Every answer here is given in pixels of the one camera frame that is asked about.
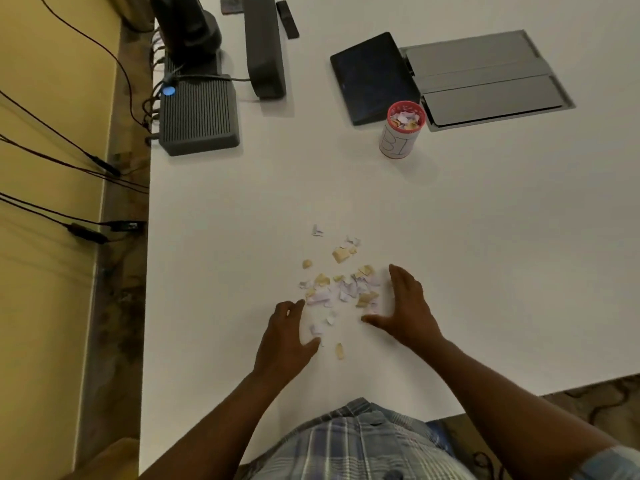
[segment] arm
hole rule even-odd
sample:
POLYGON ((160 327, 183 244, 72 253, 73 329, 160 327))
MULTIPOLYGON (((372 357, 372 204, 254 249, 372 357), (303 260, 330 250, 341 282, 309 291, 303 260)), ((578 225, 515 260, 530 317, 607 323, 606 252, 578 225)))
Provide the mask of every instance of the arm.
POLYGON ((389 266, 396 308, 362 319, 409 347, 442 377, 513 478, 567 480, 615 440, 464 354, 443 338, 422 286, 389 266))
POLYGON ((233 478, 258 421, 318 350, 320 339, 306 345, 300 343, 304 306, 304 300, 277 304, 253 371, 142 473, 140 480, 233 478))

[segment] cup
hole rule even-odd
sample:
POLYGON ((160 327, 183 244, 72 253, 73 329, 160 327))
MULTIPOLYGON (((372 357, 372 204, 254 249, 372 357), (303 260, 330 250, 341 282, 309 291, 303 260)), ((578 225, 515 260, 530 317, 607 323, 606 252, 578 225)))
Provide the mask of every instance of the cup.
POLYGON ((399 160, 404 158, 413 149, 413 144, 420 134, 420 130, 427 120, 427 114, 420 104, 413 101, 398 101, 391 104, 387 112, 385 127, 380 136, 380 151, 386 157, 399 160), (398 128, 391 122, 391 116, 399 112, 413 112, 418 115, 418 128, 405 130, 398 128))

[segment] yellow wall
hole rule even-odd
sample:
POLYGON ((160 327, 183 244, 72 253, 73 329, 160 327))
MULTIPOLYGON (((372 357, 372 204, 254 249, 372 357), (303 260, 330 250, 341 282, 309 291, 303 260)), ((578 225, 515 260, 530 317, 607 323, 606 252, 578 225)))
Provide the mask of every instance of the yellow wall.
MULTIPOLYGON (((116 52, 107 0, 47 0, 116 52)), ((116 65, 39 0, 3 0, 0 89, 87 151, 106 153, 116 65)), ((0 133, 93 168, 0 96, 0 133)), ((0 191, 78 217, 99 217, 101 180, 0 143, 0 191)), ((96 245, 0 202, 0 479, 71 471, 96 245)))

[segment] plaid shirt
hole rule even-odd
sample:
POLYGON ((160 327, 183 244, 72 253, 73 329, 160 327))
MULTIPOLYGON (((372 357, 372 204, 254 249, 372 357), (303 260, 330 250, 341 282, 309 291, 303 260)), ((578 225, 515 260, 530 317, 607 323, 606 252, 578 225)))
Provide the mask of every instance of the plaid shirt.
MULTIPOLYGON (((300 425, 238 479, 472 480, 427 425, 363 398, 300 425)), ((617 447, 588 460, 574 480, 639 480, 640 453, 617 447)))

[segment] white table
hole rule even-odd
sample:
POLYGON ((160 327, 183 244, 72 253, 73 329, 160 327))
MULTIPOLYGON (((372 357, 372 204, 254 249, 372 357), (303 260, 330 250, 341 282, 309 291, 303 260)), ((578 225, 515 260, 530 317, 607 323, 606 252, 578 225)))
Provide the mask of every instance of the white table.
MULTIPOLYGON (((201 1, 225 72, 245 77, 244 17, 201 1)), ((281 28, 286 100, 259 103, 236 83, 240 147, 152 151, 141 470, 251 370, 274 304, 321 271, 407 266, 444 334, 535 394, 640 371, 640 0, 288 2, 301 36, 281 28), (517 29, 576 109, 424 129, 404 161, 378 151, 381 123, 351 126, 332 54, 384 31, 403 47, 517 29), (338 265, 347 233, 362 247, 338 265), (303 271, 304 258, 316 265, 303 271)), ((349 310, 245 460, 360 395, 423 420, 461 412, 427 366, 349 310)))

